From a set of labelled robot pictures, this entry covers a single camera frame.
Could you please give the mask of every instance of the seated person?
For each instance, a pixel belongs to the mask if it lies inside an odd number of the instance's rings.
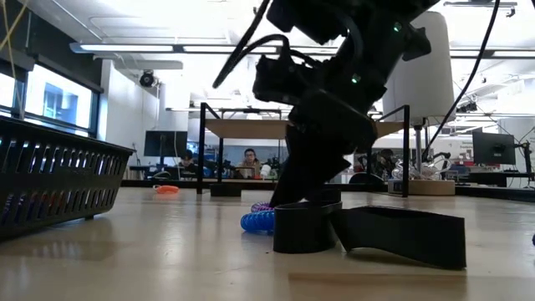
[[[366,158],[361,156],[358,161],[360,165],[365,169],[367,164],[364,162],[366,160],[371,160],[371,174],[376,175],[380,178],[383,178],[383,175],[386,174],[389,178],[392,177],[392,171],[395,169],[395,163],[393,162],[392,156],[394,152],[390,149],[384,149],[380,152],[372,154],[371,158]]]
[[[193,153],[191,150],[186,150],[186,154],[181,158],[181,162],[178,164],[182,167],[181,170],[187,173],[196,174],[197,165],[193,162]]]
[[[245,179],[254,179],[259,177],[262,164],[260,164],[260,161],[257,159],[257,154],[254,152],[254,149],[246,149],[243,152],[243,155],[245,158],[242,163],[236,166],[236,170]]]

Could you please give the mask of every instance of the blue coiled cord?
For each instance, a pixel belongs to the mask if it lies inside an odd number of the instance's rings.
[[[242,217],[242,228],[245,231],[273,231],[275,211],[248,213]]]

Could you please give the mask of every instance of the window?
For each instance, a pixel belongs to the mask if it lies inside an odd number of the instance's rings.
[[[93,92],[39,65],[28,73],[28,113],[88,129]]]
[[[7,75],[0,74],[0,105],[13,107],[14,94],[15,79]]]
[[[70,129],[68,127],[63,127],[61,125],[53,125],[53,124],[50,124],[50,123],[47,123],[47,122],[42,122],[41,120],[35,120],[35,119],[31,119],[31,118],[24,118],[24,121],[33,123],[35,125],[43,125],[43,126],[51,128],[51,129],[55,129],[55,130],[61,130],[61,131],[64,131],[64,132],[70,133],[70,134],[81,135],[83,137],[88,137],[89,136],[89,133],[87,131]]]

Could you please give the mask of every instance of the wooden shelf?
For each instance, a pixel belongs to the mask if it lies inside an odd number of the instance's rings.
[[[206,120],[219,138],[284,140],[287,120]],[[403,130],[403,122],[377,122],[378,138]]]

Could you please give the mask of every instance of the orange object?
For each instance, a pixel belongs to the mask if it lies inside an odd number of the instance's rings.
[[[156,193],[159,194],[175,194],[178,193],[178,191],[180,190],[180,188],[178,188],[177,186],[169,185],[154,185],[152,188],[154,188],[154,190],[156,190]]]

